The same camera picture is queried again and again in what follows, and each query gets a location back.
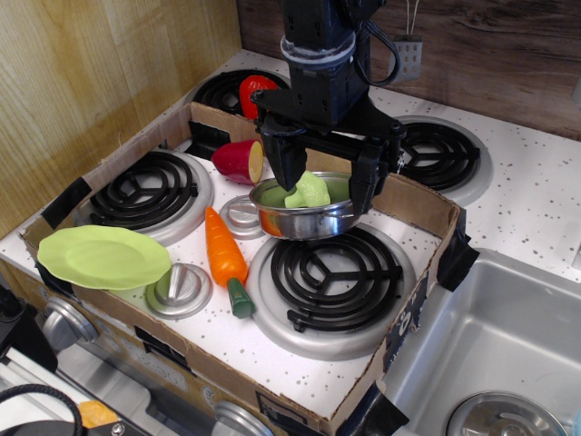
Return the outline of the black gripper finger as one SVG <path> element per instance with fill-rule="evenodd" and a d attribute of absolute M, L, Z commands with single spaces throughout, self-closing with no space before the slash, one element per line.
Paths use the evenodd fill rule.
<path fill-rule="evenodd" d="M 291 191 L 306 169 L 307 153 L 304 130 L 281 133 L 263 130 L 264 151 L 279 186 Z"/>
<path fill-rule="evenodd" d="M 360 140 L 351 162 L 350 199 L 356 215 L 367 213 L 385 180 L 399 168 L 399 140 Z"/>

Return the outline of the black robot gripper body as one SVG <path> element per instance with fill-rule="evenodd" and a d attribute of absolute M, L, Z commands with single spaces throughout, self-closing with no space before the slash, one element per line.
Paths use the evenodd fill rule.
<path fill-rule="evenodd" d="M 257 130 L 304 130 L 306 148 L 325 154 L 356 154 L 360 140 L 401 140 L 406 128 L 369 97 L 367 59 L 337 64 L 290 64 L 288 88 L 263 86 L 250 93 Z"/>

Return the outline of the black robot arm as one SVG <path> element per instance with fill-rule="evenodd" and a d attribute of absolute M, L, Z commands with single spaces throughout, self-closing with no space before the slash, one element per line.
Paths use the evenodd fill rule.
<path fill-rule="evenodd" d="M 391 84 L 400 59 L 382 80 L 372 80 L 370 39 L 394 55 L 398 50 L 372 20 L 381 1 L 284 1 L 281 4 L 283 54 L 290 87 L 256 91 L 255 121 L 279 185 L 289 191 L 306 169 L 307 150 L 351 164 L 350 199 L 357 215 L 366 213 L 396 170 L 406 129 L 378 109 L 372 86 Z"/>

